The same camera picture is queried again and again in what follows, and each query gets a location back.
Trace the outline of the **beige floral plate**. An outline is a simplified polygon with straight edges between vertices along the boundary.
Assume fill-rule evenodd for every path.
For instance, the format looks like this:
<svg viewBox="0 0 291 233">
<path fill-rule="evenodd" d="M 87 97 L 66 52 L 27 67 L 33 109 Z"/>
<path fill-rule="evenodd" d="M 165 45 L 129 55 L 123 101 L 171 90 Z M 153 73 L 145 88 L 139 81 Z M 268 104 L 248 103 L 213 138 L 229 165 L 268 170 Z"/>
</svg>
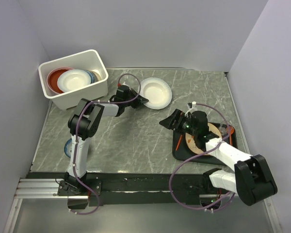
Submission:
<svg viewBox="0 0 291 233">
<path fill-rule="evenodd" d="M 100 71 L 94 69 L 94 70 L 92 70 L 92 72 L 94 74 L 95 82 L 102 81 L 104 79 L 104 76 Z"/>
</svg>

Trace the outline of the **aluminium frame rail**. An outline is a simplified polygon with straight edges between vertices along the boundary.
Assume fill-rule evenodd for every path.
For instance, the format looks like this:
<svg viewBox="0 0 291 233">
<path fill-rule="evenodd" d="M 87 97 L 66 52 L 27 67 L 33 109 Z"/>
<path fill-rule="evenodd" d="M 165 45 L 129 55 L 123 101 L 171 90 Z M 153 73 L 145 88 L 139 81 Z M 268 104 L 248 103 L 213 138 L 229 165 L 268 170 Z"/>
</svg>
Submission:
<svg viewBox="0 0 291 233">
<path fill-rule="evenodd" d="M 58 196 L 58 188 L 60 181 L 63 180 L 65 173 L 45 173 L 45 172 L 30 172 L 25 179 L 20 179 L 16 188 L 14 199 L 67 199 L 68 197 Z M 222 195 L 220 198 L 231 197 L 230 193 L 227 196 L 227 193 Z M 201 197 L 202 199 L 210 199 L 215 197 Z M 271 197 L 263 200 L 266 206 L 266 212 L 274 233 L 282 233 L 282 228 L 279 223 L 279 219 L 276 213 L 275 208 L 273 207 L 273 200 Z M 6 224 L 5 231 L 10 232 L 14 229 L 16 220 L 12 221 L 12 217 L 16 216 L 16 210 L 10 212 L 8 220 L 10 223 Z"/>
</svg>

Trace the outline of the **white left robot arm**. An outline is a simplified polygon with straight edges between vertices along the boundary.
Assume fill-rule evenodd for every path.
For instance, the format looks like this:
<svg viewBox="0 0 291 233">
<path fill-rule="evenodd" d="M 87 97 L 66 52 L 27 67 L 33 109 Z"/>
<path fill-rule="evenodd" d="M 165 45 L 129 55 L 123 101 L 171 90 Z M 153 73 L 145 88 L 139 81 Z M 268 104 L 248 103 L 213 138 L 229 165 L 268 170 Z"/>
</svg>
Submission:
<svg viewBox="0 0 291 233">
<path fill-rule="evenodd" d="M 136 109 L 149 99 L 127 85 L 119 84 L 116 94 L 108 101 L 81 99 L 68 120 L 71 134 L 70 163 L 65 184 L 76 195 L 86 191 L 87 155 L 91 138 L 96 134 L 103 117 L 118 117 L 125 108 Z"/>
</svg>

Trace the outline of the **orange fork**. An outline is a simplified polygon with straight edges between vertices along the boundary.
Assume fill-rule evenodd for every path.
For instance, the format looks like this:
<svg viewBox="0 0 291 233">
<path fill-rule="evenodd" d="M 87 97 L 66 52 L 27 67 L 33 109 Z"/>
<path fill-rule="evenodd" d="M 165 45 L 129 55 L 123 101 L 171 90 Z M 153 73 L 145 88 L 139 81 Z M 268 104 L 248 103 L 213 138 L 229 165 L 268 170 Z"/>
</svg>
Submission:
<svg viewBox="0 0 291 233">
<path fill-rule="evenodd" d="M 177 146 L 176 146 L 176 148 L 175 148 L 175 151 L 177 151 L 177 150 L 179 149 L 179 146 L 181 145 L 182 138 L 183 138 L 183 134 L 181 134 L 181 135 L 179 136 L 178 143 L 177 143 Z"/>
</svg>

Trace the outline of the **orange spoon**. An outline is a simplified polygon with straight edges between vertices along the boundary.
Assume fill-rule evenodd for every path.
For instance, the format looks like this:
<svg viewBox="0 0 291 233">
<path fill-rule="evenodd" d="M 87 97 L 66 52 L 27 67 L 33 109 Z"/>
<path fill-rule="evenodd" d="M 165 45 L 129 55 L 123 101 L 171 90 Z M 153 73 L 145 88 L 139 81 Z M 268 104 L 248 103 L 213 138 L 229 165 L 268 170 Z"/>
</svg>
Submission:
<svg viewBox="0 0 291 233">
<path fill-rule="evenodd" d="M 228 135 L 228 143 L 232 146 L 233 145 L 232 136 L 234 134 L 234 128 L 233 126 L 228 126 L 226 130 L 227 130 L 227 135 Z"/>
</svg>

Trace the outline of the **white deep plate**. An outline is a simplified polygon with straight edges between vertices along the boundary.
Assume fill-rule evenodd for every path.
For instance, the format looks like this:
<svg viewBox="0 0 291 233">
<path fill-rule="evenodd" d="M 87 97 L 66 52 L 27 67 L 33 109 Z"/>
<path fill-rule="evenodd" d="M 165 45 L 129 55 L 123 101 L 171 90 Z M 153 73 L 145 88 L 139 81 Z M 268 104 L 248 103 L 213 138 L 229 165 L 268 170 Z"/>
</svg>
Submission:
<svg viewBox="0 0 291 233">
<path fill-rule="evenodd" d="M 156 77 L 141 81 L 140 95 L 148 99 L 148 102 L 144 103 L 144 105 L 153 110 L 167 107 L 172 100 L 171 87 L 164 80 Z"/>
<path fill-rule="evenodd" d="M 72 69 L 60 75 L 57 81 L 59 89 L 69 92 L 84 88 L 92 83 L 92 76 L 85 70 Z"/>
</svg>

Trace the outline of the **clear glass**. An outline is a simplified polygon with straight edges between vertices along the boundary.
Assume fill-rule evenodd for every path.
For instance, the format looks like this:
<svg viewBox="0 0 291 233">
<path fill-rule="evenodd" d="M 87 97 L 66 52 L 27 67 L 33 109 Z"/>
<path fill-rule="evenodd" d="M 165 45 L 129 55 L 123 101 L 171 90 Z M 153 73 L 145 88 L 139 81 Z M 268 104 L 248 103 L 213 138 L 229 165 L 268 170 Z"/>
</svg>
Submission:
<svg viewBox="0 0 291 233">
<path fill-rule="evenodd" d="M 224 121 L 222 121 L 218 127 L 218 130 L 222 137 L 226 136 L 228 134 L 228 126 L 225 124 Z"/>
</svg>

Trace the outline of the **blue white patterned bowl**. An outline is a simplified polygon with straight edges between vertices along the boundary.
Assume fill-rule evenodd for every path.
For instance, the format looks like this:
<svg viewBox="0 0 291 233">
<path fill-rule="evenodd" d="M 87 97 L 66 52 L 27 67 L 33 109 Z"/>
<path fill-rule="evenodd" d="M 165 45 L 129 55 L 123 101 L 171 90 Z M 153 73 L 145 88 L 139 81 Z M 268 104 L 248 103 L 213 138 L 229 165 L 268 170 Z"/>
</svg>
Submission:
<svg viewBox="0 0 291 233">
<path fill-rule="evenodd" d="M 67 140 L 64 145 L 64 153 L 68 158 L 71 158 L 71 153 L 72 153 L 72 139 L 71 138 Z"/>
</svg>

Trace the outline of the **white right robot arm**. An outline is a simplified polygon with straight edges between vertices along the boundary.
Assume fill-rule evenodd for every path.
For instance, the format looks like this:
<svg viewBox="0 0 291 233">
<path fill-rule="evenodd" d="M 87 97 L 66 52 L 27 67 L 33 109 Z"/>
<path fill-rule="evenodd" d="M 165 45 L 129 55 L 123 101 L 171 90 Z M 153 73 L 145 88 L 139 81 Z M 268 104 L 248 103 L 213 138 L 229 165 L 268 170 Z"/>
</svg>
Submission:
<svg viewBox="0 0 291 233">
<path fill-rule="evenodd" d="M 205 149 L 205 154 L 232 169 L 231 173 L 220 169 L 206 172 L 202 186 L 207 193 L 225 189 L 236 193 L 248 206 L 277 194 L 278 188 L 266 159 L 259 154 L 244 153 L 213 133 L 205 112 L 185 114 L 176 109 L 159 124 L 177 133 L 191 135 L 200 150 Z"/>
</svg>

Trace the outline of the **beige plate on tray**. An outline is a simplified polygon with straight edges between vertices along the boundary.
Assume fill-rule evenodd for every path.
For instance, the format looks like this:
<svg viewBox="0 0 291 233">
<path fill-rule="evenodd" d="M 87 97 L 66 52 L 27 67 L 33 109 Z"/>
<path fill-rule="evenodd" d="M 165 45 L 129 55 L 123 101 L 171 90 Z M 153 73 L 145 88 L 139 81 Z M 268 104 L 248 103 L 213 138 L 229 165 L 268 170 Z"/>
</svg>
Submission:
<svg viewBox="0 0 291 233">
<path fill-rule="evenodd" d="M 208 123 L 209 130 L 217 135 L 218 137 L 222 138 L 222 135 L 217 127 L 215 127 L 213 124 Z M 188 146 L 189 150 L 195 154 L 201 154 L 204 152 L 205 149 L 200 149 L 197 147 L 197 145 L 194 142 L 194 137 L 191 136 L 190 134 L 186 133 L 185 134 L 185 142 L 186 145 Z"/>
</svg>

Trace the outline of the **black tray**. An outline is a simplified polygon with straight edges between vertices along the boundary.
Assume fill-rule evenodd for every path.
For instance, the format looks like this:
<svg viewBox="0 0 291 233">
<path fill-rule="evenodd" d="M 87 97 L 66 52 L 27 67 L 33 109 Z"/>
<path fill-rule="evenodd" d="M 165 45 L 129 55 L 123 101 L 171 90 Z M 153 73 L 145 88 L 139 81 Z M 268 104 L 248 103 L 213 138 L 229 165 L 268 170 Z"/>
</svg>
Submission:
<svg viewBox="0 0 291 233">
<path fill-rule="evenodd" d="M 219 127 L 219 123 L 214 123 L 214 122 L 211 122 L 211 124 L 213 124 L 215 127 Z M 172 156 L 176 159 L 176 160 L 180 160 L 180 161 L 185 161 L 186 159 L 192 157 L 192 156 L 195 156 L 196 154 L 191 152 L 188 148 L 188 146 L 186 145 L 186 142 L 185 142 L 185 135 L 183 136 L 182 138 L 182 141 L 181 141 L 181 145 L 179 146 L 179 149 L 177 151 L 175 151 L 175 148 L 177 146 L 177 143 L 178 143 L 178 139 L 179 139 L 179 136 L 181 134 L 180 133 L 177 133 L 177 132 L 173 132 L 173 145 L 172 145 Z M 232 136 L 232 140 L 233 140 L 233 147 L 237 148 L 237 139 L 236 139 L 236 130 L 234 128 L 234 134 Z M 192 160 L 192 162 L 195 162 L 195 163 L 204 163 L 204 164 L 212 164 L 212 165 L 223 165 L 223 163 L 216 159 L 215 157 L 213 156 L 210 156 L 210 155 L 204 155 L 204 156 L 200 156 L 198 158 L 195 158 Z"/>
</svg>

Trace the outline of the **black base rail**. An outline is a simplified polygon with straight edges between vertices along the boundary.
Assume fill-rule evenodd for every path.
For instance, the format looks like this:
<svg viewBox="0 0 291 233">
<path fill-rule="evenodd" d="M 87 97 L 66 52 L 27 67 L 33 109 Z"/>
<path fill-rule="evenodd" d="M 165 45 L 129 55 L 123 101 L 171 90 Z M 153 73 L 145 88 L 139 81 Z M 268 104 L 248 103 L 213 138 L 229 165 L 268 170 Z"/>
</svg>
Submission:
<svg viewBox="0 0 291 233">
<path fill-rule="evenodd" d="M 73 209 L 86 205 L 173 203 L 169 179 L 169 174 L 87 173 L 81 178 L 85 185 L 81 185 L 65 174 L 57 194 L 68 197 L 68 205 Z M 201 174 L 176 174 L 172 190 L 187 205 L 198 205 L 201 197 L 221 197 L 227 193 L 212 187 Z"/>
</svg>

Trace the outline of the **red plate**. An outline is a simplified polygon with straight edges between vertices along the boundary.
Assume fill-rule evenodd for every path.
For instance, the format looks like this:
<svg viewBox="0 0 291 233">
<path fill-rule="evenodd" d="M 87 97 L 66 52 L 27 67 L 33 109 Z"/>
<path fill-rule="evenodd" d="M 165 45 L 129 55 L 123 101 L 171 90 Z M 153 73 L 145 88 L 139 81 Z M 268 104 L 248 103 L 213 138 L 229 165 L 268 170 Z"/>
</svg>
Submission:
<svg viewBox="0 0 291 233">
<path fill-rule="evenodd" d="M 52 70 L 48 76 L 47 76 L 47 84 L 48 84 L 48 87 L 50 88 L 50 90 L 55 93 L 55 94 L 62 94 L 63 91 L 58 87 L 57 85 L 57 81 L 59 79 L 59 77 L 69 71 L 69 70 L 72 70 L 72 68 L 70 67 L 59 67 L 59 68 L 56 68 L 54 70 Z"/>
</svg>

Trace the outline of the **white plastic bin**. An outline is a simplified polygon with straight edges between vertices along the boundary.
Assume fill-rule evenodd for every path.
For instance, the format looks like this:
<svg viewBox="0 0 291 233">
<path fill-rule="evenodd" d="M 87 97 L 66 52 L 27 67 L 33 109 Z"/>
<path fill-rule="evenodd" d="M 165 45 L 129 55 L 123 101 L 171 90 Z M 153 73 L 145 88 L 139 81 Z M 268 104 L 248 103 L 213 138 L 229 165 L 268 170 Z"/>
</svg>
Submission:
<svg viewBox="0 0 291 233">
<path fill-rule="evenodd" d="M 59 67 L 70 67 L 89 71 L 96 69 L 103 74 L 104 79 L 84 88 L 62 94 L 55 94 L 48 87 L 47 76 L 52 70 Z M 109 74 L 99 53 L 94 49 L 85 50 L 69 56 L 44 62 L 38 67 L 38 73 L 44 96 L 51 100 L 61 110 L 66 110 L 76 106 L 82 98 L 96 100 L 108 94 L 107 80 Z"/>
</svg>

